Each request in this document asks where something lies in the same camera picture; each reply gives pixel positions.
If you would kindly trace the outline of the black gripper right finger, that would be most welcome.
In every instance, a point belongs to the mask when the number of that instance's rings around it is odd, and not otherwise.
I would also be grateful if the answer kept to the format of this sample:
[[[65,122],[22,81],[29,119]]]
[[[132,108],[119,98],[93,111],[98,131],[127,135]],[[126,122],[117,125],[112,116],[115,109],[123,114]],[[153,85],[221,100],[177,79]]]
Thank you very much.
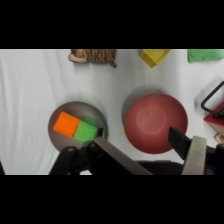
[[[175,127],[169,129],[168,142],[184,161],[182,175],[203,175],[205,171],[207,140],[188,138]]]

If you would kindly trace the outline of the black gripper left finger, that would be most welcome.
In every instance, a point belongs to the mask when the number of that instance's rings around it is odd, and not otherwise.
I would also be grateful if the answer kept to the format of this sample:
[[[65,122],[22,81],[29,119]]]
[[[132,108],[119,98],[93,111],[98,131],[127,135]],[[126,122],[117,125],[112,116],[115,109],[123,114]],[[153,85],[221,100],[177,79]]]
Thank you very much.
[[[152,175],[103,137],[99,128],[96,137],[85,144],[89,171],[93,175]]]

